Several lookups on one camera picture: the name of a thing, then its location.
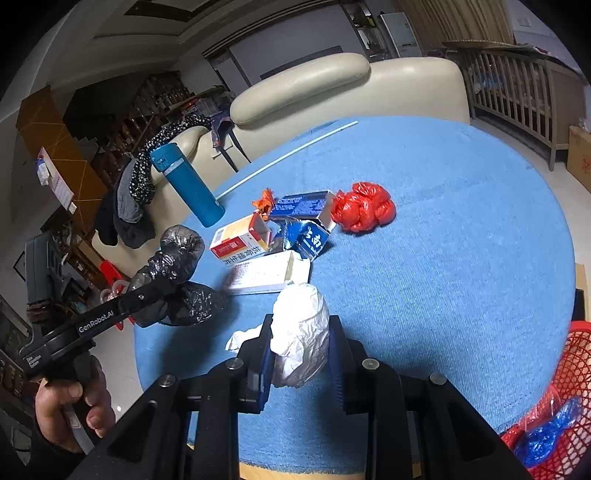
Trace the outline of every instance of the black polka dot scarf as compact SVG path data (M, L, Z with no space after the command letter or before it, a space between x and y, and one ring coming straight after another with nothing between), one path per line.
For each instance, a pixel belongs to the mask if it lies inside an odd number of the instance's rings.
M150 153L191 127L211 129L211 120L197 113L188 113L184 119L162 127L160 132L148 140L142 149L138 150L137 160L129 182L129 193L140 205L151 203L156 194L156 187L152 184Z

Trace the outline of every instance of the white box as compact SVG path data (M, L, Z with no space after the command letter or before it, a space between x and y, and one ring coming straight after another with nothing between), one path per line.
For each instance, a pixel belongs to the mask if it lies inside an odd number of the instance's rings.
M307 283L309 276L310 260L287 250L233 265L224 290L230 295L272 293Z

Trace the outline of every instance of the table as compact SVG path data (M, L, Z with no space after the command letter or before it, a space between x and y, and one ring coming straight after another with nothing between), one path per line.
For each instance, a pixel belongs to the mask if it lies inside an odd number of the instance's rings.
M185 225L206 245L215 230L252 212L265 187L276 196L383 185L398 214L356 236L337 227L310 282L346 333L403 374L441 372L498 432L541 397L566 339L574 298L573 246L563 213L536 170L494 137L431 118L359 123L273 165L223 198L210 228ZM218 193L261 166L344 125L306 132L264 155ZM192 280L219 287L226 267L206 251ZM193 327L135 328L142 387L160 374L190 377L232 356L235 330L260 324L277 294L234 297L232 314ZM300 389L273 388L260 416L239 419L241 460L287 472L360 472L364 416L345 416L326 372Z

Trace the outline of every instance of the wooden railing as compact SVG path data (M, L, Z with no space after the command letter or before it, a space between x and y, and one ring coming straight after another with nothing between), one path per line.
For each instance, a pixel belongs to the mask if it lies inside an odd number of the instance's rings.
M568 106L583 94L577 74L547 59L508 51L464 48L460 53L472 116L484 110L543 142L550 147L554 170L556 151L568 148L569 125L584 114L584 98L581 108Z

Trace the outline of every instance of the bottle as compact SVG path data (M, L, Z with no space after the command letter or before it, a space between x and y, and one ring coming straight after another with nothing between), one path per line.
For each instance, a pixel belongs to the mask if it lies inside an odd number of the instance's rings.
M152 165L163 173L204 227L212 226L225 213L212 192L183 155L176 143L167 143L150 154Z

